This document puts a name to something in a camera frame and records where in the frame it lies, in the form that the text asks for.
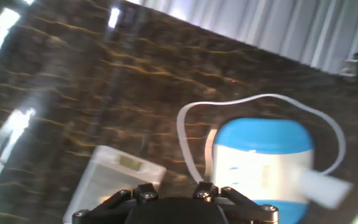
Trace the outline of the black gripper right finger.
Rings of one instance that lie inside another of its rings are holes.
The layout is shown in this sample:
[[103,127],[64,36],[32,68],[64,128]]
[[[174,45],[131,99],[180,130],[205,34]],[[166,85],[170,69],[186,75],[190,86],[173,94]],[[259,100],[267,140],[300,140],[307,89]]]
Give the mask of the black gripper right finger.
[[200,182],[193,198],[217,205],[229,223],[279,224],[277,207],[259,205],[232,187],[219,188],[211,182]]

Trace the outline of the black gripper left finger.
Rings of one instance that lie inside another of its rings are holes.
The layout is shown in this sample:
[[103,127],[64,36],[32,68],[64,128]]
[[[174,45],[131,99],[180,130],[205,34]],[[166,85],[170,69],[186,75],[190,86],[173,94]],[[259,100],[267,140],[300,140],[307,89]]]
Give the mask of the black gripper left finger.
[[119,190],[94,209],[82,209],[73,213],[71,222],[72,224],[124,224],[133,209],[158,198],[158,193],[152,184],[141,184],[134,190]]

